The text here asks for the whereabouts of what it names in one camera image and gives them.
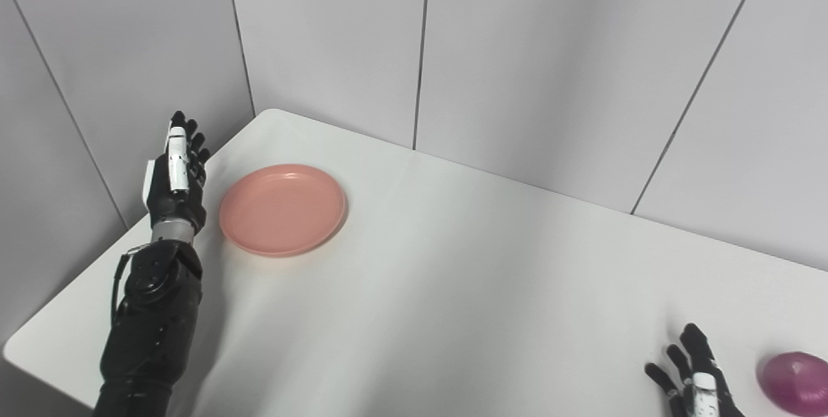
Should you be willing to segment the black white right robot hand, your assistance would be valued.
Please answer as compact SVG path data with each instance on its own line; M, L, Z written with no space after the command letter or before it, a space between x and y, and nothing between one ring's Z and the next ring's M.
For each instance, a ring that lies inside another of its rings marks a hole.
M666 355L679 373L678 387L668 373L653 362L644 372L662 390L672 416L743 416L719 368L707 335L688 323L679 335L681 345L671 344Z

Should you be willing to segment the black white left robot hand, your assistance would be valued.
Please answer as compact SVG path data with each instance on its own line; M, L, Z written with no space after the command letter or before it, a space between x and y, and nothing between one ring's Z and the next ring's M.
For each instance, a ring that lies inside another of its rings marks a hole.
M151 226L163 220L186 220L195 233L205 224L203 205L207 178L205 163L210 150L204 148L198 123L177 111L169 120L162 154L149 160L143 179L142 200Z

